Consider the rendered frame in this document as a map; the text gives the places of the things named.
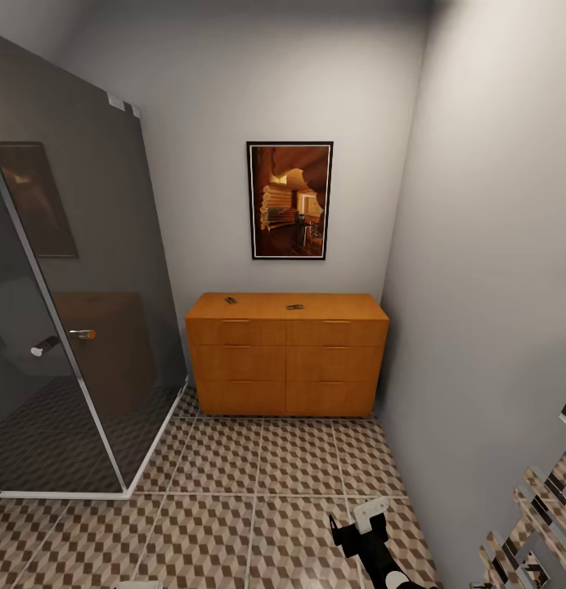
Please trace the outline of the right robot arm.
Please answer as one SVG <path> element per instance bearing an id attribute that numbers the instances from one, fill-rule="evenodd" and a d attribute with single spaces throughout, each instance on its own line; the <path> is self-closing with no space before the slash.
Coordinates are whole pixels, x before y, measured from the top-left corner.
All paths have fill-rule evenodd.
<path id="1" fill-rule="evenodd" d="M 389 537 L 384 512 L 388 507 L 389 501 L 382 496 L 354 506 L 352 513 L 357 522 L 342 528 L 329 515 L 335 545 L 342 545 L 347 558 L 359 555 L 375 589 L 425 589 L 411 581 L 385 545 Z"/>

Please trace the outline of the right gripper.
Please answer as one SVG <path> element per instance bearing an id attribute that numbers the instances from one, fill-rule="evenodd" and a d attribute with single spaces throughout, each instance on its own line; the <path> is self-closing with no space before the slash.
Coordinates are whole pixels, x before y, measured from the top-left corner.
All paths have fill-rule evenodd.
<path id="1" fill-rule="evenodd" d="M 355 527 L 355 523 L 338 528 L 332 515 L 329 515 L 329 519 L 332 523 L 331 531 L 335 545 L 342 545 L 347 558 L 359 555 L 362 563 L 366 565 L 366 557 L 373 548 L 382 546 L 387 549 L 385 543 L 389 537 L 384 518 L 381 515 L 370 518 L 372 530 L 365 534 L 360 534 L 360 531 Z"/>

